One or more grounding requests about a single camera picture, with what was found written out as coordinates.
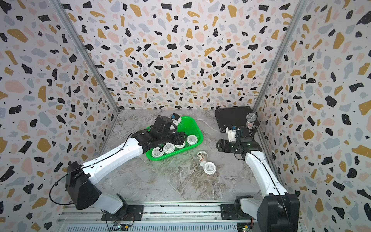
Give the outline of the yogurt cup white lid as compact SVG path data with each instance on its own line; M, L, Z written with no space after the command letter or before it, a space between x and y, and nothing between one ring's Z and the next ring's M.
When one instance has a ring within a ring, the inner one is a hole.
M212 162L202 161L200 166L203 168L207 175L213 175L216 173L216 165Z
M165 154L171 154L175 151L175 145L172 143L166 143L166 145L163 148L163 151Z
M207 154L207 152L205 152L205 151L199 151L199 152L197 153L196 157L197 157L197 159L198 159L198 161L199 161L200 163L202 163L202 162L207 162L208 154Z
M182 149L182 148L185 147L185 145L186 145L186 142L184 141L181 145L175 145L175 147L176 147L177 149Z
M164 151L163 151L163 148L160 148L160 147L156 147L152 150L152 157L153 158L159 158L159 157L162 157L164 155Z
M188 145L192 146L198 143L198 137L192 134L187 137L186 141Z

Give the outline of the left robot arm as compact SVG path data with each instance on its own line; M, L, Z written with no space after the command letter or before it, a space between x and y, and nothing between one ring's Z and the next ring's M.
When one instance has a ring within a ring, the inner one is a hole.
M151 129L140 130L111 151L83 164L73 162L68 166L66 191L78 210L90 207L116 217L126 214L128 205L120 194L112 195L96 187L105 176L127 161L153 148L163 148L167 143L182 145L187 135L184 132L167 130L152 133Z

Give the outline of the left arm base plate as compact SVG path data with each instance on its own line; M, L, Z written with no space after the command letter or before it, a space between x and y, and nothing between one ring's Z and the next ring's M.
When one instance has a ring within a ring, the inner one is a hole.
M115 214L103 212L101 221L141 221L144 213L144 205L128 205L123 206Z

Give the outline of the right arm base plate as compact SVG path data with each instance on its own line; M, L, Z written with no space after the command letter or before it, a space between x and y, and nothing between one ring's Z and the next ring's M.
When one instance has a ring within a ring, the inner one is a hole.
M244 213L234 204L221 204L220 213L222 220L250 220L255 219L247 213Z

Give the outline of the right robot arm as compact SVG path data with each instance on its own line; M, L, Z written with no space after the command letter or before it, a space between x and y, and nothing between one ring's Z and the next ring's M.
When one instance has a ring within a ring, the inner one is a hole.
M215 146L219 152L242 156L262 194L262 200L256 200L253 196L237 196L233 209L226 209L226 205L222 205L223 219L252 219L262 232L296 232L300 209L298 197L289 194L278 181L259 143L254 139L248 142L220 139Z

